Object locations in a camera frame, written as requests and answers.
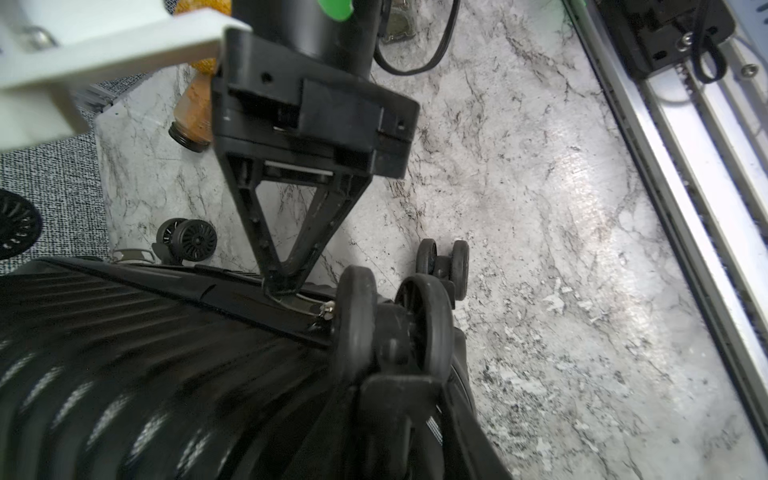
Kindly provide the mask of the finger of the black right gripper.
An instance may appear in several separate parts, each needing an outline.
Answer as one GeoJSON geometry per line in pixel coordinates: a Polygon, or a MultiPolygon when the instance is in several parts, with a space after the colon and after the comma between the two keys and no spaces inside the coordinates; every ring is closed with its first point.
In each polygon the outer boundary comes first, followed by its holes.
{"type": "Polygon", "coordinates": [[[278,291],[281,261],[257,195],[257,188],[263,180],[264,162],[228,154],[222,149],[216,149],[215,153],[257,261],[263,287],[266,291],[278,291]]]}
{"type": "Polygon", "coordinates": [[[296,293],[305,283],[323,250],[372,181],[369,175],[336,172],[288,173],[280,183],[311,187],[314,195],[296,241],[272,276],[273,294],[296,293]]]}

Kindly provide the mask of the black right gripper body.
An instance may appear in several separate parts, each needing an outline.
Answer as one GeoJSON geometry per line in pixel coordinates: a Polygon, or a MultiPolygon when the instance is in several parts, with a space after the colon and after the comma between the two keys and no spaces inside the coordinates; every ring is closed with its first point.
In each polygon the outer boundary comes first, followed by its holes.
{"type": "Polygon", "coordinates": [[[419,104],[238,29],[212,81],[214,150],[293,167],[401,178],[419,104]]]}

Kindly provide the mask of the black ribbed hard-shell suitcase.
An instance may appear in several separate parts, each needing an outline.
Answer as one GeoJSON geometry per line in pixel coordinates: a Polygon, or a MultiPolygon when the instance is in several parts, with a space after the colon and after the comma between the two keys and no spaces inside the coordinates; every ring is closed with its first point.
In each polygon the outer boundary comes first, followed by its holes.
{"type": "Polygon", "coordinates": [[[39,258],[1,279],[5,479],[505,479],[476,417],[469,247],[393,299],[344,270],[321,328],[246,272],[39,258]]]}

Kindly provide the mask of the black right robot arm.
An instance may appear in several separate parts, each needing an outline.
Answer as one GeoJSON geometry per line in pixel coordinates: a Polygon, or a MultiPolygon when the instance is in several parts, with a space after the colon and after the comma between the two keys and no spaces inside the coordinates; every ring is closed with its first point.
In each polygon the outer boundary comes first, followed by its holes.
{"type": "Polygon", "coordinates": [[[213,146],[272,295],[297,292],[376,176],[407,170],[419,106],[374,84],[380,1],[236,1],[212,81],[213,146]],[[281,257],[257,189],[310,187],[281,257]]]}

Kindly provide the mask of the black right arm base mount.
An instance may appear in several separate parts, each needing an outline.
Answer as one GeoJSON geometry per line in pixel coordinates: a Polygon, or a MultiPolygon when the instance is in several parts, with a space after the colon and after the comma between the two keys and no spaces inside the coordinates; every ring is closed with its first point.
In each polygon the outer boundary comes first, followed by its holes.
{"type": "Polygon", "coordinates": [[[720,45],[734,33],[735,22],[724,2],[606,0],[597,8],[632,79],[645,80],[686,60],[704,84],[727,73],[720,45]]]}

